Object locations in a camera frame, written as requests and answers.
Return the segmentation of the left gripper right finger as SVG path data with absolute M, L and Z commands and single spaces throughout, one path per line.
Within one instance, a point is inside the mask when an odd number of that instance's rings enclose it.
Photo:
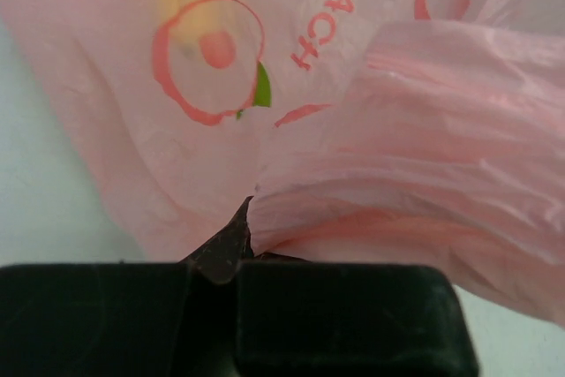
M 187 256 L 241 376 L 476 376 L 446 276 L 421 265 L 256 254 L 247 205 Z

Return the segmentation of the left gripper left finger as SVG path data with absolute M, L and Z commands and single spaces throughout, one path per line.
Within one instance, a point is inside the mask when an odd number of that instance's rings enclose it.
M 1 269 L 3 376 L 170 376 L 190 282 L 180 264 Z

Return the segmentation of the pink plastic bag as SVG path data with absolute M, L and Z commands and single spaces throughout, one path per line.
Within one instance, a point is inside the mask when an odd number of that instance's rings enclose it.
M 426 264 L 564 322 L 562 0 L 230 0 L 185 57 L 157 0 L 1 0 L 115 223 L 176 259 L 244 201 L 252 249 Z

